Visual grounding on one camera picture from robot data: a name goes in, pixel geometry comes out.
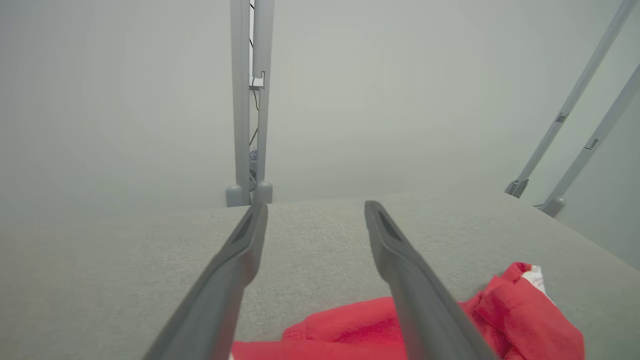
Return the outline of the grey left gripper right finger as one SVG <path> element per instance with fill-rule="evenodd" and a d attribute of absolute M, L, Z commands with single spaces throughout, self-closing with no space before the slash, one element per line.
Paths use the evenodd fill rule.
<path fill-rule="evenodd" d="M 494 360 L 495 353 L 377 201 L 365 202 L 372 256 L 388 284 L 409 360 Z"/>

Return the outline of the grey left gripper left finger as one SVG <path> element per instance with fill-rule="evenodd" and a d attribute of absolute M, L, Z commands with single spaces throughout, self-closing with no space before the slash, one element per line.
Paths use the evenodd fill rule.
<path fill-rule="evenodd" d="M 254 203 L 170 316 L 146 360 L 227 360 L 243 292 L 256 277 L 268 207 Z"/>

